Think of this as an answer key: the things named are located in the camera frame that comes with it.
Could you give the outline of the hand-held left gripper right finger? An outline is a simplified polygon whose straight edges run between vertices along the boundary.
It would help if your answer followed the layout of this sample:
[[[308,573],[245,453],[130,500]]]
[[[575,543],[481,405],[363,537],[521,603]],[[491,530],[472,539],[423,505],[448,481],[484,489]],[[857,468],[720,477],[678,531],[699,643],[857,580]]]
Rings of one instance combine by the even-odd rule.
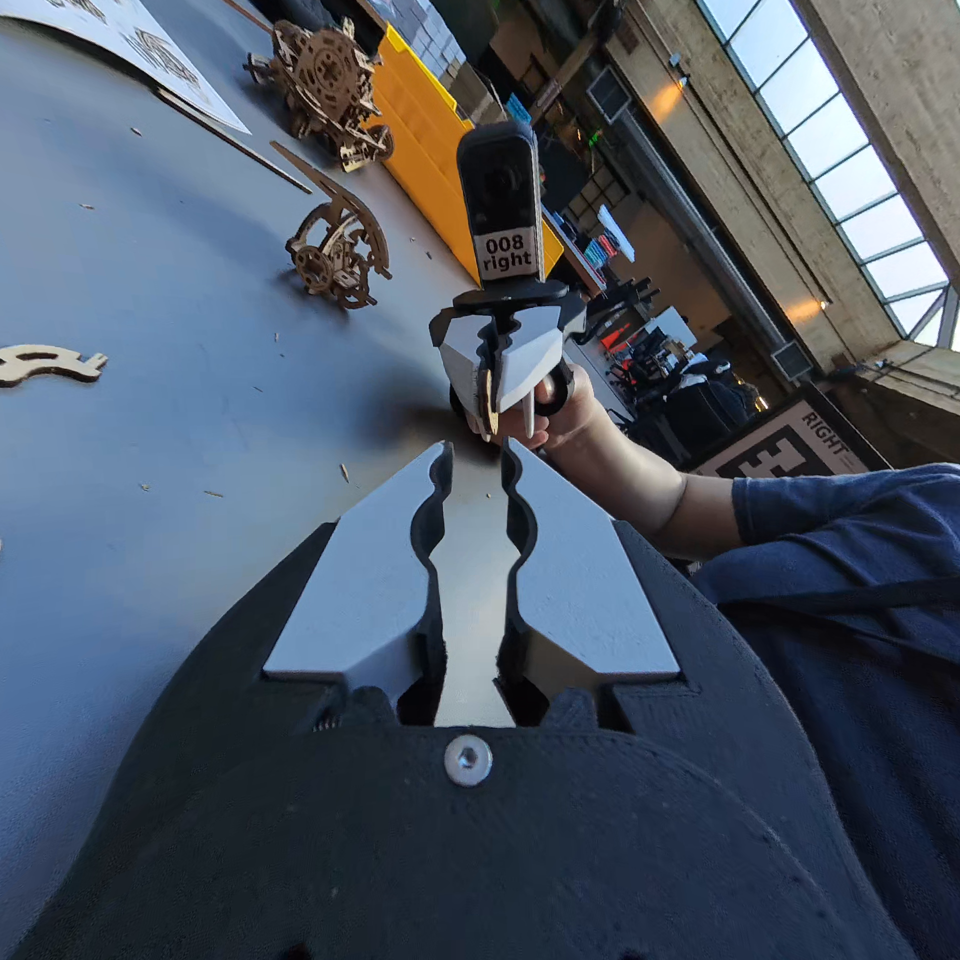
[[[681,667],[613,518],[514,439],[501,447],[507,583],[495,685],[516,726],[585,693],[604,718],[613,688],[672,683]]]

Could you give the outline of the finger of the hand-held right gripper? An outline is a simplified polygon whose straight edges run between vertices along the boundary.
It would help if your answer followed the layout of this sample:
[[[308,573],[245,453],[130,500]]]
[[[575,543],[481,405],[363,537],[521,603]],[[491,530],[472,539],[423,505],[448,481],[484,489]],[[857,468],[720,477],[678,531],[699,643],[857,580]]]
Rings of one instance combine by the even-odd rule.
[[[556,320],[497,322],[498,416],[493,442],[507,438],[543,445],[548,436],[547,408],[557,396],[552,372],[563,357],[563,334]]]
[[[480,381],[487,342],[483,336],[489,320],[451,320],[438,351],[457,401],[462,406],[470,429],[484,441],[494,429],[484,423],[481,414]]]

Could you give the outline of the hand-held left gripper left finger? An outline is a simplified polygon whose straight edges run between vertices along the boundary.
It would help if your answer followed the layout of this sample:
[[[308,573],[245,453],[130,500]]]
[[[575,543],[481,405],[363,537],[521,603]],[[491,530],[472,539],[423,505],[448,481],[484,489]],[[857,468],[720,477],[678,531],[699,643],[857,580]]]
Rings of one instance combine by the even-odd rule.
[[[437,570],[454,451],[439,441],[336,522],[263,670],[376,688],[401,723],[435,723],[448,667]]]

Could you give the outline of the person's right forearm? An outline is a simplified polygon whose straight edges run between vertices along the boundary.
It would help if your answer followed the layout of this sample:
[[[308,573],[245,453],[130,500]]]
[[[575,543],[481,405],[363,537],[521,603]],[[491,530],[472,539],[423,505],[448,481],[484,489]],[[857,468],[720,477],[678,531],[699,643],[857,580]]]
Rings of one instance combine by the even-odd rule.
[[[569,483],[668,558],[707,561],[743,546],[732,480],[682,473],[606,418],[545,448]]]

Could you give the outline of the large wooden gear model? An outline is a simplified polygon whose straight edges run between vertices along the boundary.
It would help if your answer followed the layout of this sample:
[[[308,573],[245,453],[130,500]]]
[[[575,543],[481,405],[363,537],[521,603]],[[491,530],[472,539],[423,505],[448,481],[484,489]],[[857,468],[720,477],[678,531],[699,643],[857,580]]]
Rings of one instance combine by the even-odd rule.
[[[249,53],[244,69],[261,86],[274,86],[290,113],[290,133],[316,139],[345,173],[388,162],[395,151],[390,126],[368,122],[380,117],[374,98],[379,54],[358,44],[354,21],[310,31],[288,20],[270,30],[272,55]]]

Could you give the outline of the curved wooden model part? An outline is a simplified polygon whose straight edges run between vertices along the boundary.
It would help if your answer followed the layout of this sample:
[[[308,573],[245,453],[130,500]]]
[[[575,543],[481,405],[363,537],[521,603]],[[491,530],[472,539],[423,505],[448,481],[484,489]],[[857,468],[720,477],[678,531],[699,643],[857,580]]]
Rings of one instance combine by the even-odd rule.
[[[109,357],[84,356],[76,350],[50,344],[24,343],[1,347],[1,387],[12,388],[39,376],[56,376],[82,383],[96,382]]]

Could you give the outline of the person's right hand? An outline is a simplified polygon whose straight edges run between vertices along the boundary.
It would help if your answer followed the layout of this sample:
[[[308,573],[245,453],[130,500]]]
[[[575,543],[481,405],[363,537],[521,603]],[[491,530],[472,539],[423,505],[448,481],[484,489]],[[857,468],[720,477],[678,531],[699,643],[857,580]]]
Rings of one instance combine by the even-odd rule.
[[[511,438],[528,450],[548,452],[559,450],[567,441],[591,427],[595,421],[608,422],[605,409],[597,401],[594,385],[582,366],[568,362],[572,380],[568,384],[566,402],[551,416],[534,413],[533,431],[526,431],[526,417],[522,402],[498,414],[498,429],[490,435],[481,432],[478,423],[470,420],[468,425],[477,437],[486,444],[502,445]]]

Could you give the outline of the small wooden gear assembly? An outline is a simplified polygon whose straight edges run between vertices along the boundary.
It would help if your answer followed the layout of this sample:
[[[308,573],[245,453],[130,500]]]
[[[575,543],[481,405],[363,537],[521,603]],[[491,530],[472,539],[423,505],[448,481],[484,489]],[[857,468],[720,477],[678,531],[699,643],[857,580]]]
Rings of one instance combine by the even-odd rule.
[[[389,246],[377,217],[346,186],[279,142],[270,145],[328,197],[285,244],[306,293],[334,300],[343,310],[376,306],[369,273],[392,279]]]

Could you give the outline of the yellow plastic bin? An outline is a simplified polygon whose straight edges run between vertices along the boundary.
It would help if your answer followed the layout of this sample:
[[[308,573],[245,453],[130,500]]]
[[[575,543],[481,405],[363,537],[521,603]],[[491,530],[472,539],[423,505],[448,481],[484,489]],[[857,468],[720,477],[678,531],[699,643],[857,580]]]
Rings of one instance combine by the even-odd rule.
[[[374,101],[390,127],[394,150],[385,166],[474,281],[474,245],[456,164],[456,150],[474,129],[458,104],[387,25],[373,74]]]

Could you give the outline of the black and white sign board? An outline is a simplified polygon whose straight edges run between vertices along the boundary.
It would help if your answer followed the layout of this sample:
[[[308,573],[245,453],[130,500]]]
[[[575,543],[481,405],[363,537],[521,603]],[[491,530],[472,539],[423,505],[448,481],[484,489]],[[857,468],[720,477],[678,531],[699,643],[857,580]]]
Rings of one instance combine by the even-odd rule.
[[[891,464],[832,402],[804,385],[682,470],[726,479],[888,471]]]

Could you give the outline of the stack of small pale boxes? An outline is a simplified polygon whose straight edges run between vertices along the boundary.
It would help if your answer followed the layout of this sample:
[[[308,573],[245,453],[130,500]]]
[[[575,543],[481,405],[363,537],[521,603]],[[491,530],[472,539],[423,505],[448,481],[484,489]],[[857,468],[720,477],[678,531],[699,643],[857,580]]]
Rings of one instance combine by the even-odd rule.
[[[453,75],[468,59],[437,8],[429,1],[409,1],[404,13],[406,42],[435,77]]]

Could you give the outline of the thin wooden stick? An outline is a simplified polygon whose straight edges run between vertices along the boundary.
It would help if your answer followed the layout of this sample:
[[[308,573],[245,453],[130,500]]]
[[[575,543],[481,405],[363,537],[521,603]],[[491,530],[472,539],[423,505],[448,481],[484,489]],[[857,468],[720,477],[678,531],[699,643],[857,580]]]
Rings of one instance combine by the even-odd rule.
[[[261,153],[253,150],[252,148],[246,146],[239,139],[237,139],[232,134],[228,133],[221,126],[218,126],[216,122],[212,121],[210,117],[206,114],[201,113],[195,107],[190,105],[188,102],[184,101],[182,98],[178,97],[176,94],[157,86],[153,92],[155,95],[169,107],[173,108],[176,112],[180,113],[182,116],[190,119],[198,126],[202,127],[210,134],[214,135],[216,138],[219,138],[222,142],[232,147],[234,150],[242,154],[243,156],[253,160],[259,164],[264,169],[269,170],[271,173],[282,178],[286,183],[296,187],[301,192],[311,195],[313,193],[312,189],[301,182],[299,179],[294,177],[294,175],[289,174],[283,170],[280,166],[276,165],[273,162],[270,162],[265,156]]]

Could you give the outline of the printed instruction booklet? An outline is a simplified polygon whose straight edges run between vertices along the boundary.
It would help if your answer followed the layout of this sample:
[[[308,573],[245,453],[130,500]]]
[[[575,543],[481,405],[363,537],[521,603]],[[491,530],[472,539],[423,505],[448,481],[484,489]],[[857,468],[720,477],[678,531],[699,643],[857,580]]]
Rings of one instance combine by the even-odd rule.
[[[1,15],[68,33],[119,57],[206,117],[246,125],[139,1],[3,1]]]

